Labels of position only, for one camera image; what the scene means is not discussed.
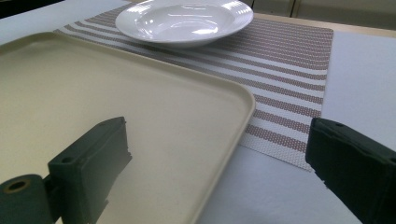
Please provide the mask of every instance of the tray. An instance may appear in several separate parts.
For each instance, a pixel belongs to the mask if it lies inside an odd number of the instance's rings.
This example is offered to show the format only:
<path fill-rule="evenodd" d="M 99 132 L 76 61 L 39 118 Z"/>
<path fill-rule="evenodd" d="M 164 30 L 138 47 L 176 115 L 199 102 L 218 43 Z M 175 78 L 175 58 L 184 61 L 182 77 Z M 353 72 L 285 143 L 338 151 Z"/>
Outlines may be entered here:
<path fill-rule="evenodd" d="M 194 223 L 254 111 L 228 80 L 43 33 L 0 46 L 0 181 L 47 162 L 96 123 L 127 120 L 133 160 L 99 223 Z"/>

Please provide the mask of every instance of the table surface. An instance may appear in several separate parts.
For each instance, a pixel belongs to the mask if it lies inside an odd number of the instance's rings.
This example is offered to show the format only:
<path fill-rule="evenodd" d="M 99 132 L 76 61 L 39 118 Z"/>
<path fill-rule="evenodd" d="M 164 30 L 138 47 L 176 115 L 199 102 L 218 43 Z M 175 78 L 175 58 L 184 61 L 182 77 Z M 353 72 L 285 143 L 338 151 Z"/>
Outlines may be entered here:
<path fill-rule="evenodd" d="M 65 0 L 0 20 L 0 44 L 53 31 L 120 7 L 121 0 Z M 256 14 L 334 29 L 322 117 L 345 123 L 396 149 L 396 32 Z M 360 223 L 309 173 L 238 147 L 200 223 Z"/>

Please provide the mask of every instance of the placemat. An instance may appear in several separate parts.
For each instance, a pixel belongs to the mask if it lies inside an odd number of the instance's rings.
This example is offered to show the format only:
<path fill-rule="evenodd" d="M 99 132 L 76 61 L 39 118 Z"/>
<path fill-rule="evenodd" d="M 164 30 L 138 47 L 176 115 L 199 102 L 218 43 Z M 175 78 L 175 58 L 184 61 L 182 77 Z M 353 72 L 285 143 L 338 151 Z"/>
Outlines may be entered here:
<path fill-rule="evenodd" d="M 54 32 L 243 84 L 257 104 L 240 145 L 312 170 L 304 153 L 310 121 L 320 117 L 332 30 L 254 19 L 244 30 L 207 46 L 162 49 L 136 42 L 116 28 L 117 16 L 132 5 Z"/>

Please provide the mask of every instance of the tray rim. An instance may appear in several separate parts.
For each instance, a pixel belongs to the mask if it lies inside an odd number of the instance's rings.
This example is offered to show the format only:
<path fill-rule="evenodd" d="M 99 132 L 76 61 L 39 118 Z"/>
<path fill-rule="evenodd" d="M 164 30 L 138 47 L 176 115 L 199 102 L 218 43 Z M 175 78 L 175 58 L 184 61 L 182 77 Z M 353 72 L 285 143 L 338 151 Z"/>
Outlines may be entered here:
<path fill-rule="evenodd" d="M 167 62 L 163 62 L 160 60 L 156 60 L 156 59 L 152 59 L 150 57 L 146 57 L 146 56 L 142 56 L 136 53 L 132 53 L 129 51 L 125 51 L 122 49 L 114 49 L 108 46 L 104 46 L 104 45 L 100 45 L 97 43 L 93 43 L 87 40 L 83 40 L 77 37 L 73 37 L 73 36 L 68 36 L 68 35 L 61 35 L 61 34 L 56 34 L 53 32 L 43 32 L 43 33 L 37 33 L 37 34 L 32 34 L 32 35 L 27 35 L 15 40 L 12 40 L 10 42 L 7 42 L 6 44 L 0 45 L 0 50 L 6 49 L 6 54 L 10 49 L 19 49 L 22 48 L 24 45 L 27 44 L 32 44 L 35 42 L 39 42 L 39 41 L 43 41 L 43 40 L 48 40 L 48 39 L 55 39 L 55 40 L 60 40 L 60 41 L 67 41 L 67 42 L 71 42 L 71 43 L 77 43 L 79 45 L 84 46 L 85 48 L 93 48 L 93 49 L 99 49 L 101 51 L 109 51 L 111 53 L 117 53 L 120 55 L 125 55 L 125 57 L 135 57 L 137 59 L 143 60 L 143 61 L 147 61 L 150 63 L 157 63 L 157 64 L 161 64 L 163 66 L 168 66 L 168 67 L 172 67 L 174 69 L 178 69 L 178 70 L 184 70 L 186 72 L 192 73 L 192 74 L 196 74 L 198 76 L 201 76 L 205 79 L 212 79 L 215 82 L 218 83 L 225 83 L 227 85 L 227 90 L 230 90 L 230 87 L 234 87 L 237 90 L 239 90 L 240 94 L 245 94 L 248 99 L 249 102 L 248 104 L 250 105 L 249 110 L 247 112 L 247 116 L 245 117 L 244 121 L 241 123 L 241 126 L 239 127 L 238 130 L 238 135 L 235 137 L 235 139 L 233 139 L 232 141 L 230 141 L 230 148 L 227 150 L 227 153 L 225 154 L 225 156 L 222 158 L 221 163 L 219 164 L 219 169 L 216 171 L 214 177 L 213 177 L 213 181 L 211 181 L 209 187 L 207 188 L 207 191 L 205 193 L 205 196 L 203 197 L 203 199 L 201 199 L 201 201 L 199 202 L 199 205 L 196 209 L 194 213 L 194 215 L 191 218 L 191 222 L 190 223 L 196 223 L 200 217 L 200 215 L 202 214 L 205 205 L 208 202 L 208 199 L 210 198 L 210 196 L 213 193 L 213 190 L 215 189 L 216 185 L 219 182 L 219 179 L 221 177 L 221 175 L 224 172 L 225 167 L 227 166 L 231 156 L 233 155 L 237 144 L 239 143 L 242 135 L 245 133 L 245 129 L 248 126 L 248 122 L 250 121 L 250 118 L 252 117 L 255 109 L 256 109 L 256 101 L 255 98 L 253 96 L 253 94 L 243 85 L 233 82 L 231 80 L 222 78 L 222 77 L 216 77 L 214 75 L 210 75 L 207 73 L 203 73 L 200 71 L 196 71 L 190 68 L 186 68 L 186 67 L 182 67 L 176 64 L 172 64 L 172 63 L 167 63 Z"/>

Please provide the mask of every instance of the plate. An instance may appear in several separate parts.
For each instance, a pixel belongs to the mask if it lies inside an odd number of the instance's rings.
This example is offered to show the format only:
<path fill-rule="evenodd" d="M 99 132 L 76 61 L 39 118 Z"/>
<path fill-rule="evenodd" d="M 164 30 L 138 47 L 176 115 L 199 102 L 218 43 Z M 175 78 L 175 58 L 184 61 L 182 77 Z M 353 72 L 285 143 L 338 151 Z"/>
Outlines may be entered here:
<path fill-rule="evenodd" d="M 198 47 L 234 34 L 253 20 L 246 4 L 230 0 L 150 0 L 116 18 L 134 39 L 172 48 Z"/>

